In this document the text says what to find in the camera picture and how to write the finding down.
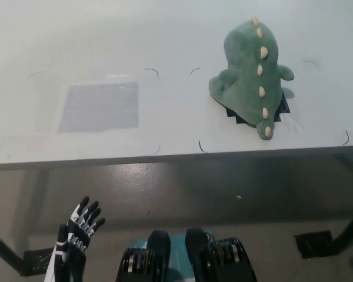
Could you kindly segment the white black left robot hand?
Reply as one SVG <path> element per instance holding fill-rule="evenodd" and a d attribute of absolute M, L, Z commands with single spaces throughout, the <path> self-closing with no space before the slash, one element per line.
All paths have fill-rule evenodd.
<path fill-rule="evenodd" d="M 76 206 L 68 221 L 60 225 L 58 237 L 46 270 L 45 281 L 82 281 L 86 251 L 91 238 L 105 223 L 98 218 L 101 209 L 99 202 L 89 203 L 85 196 Z"/>

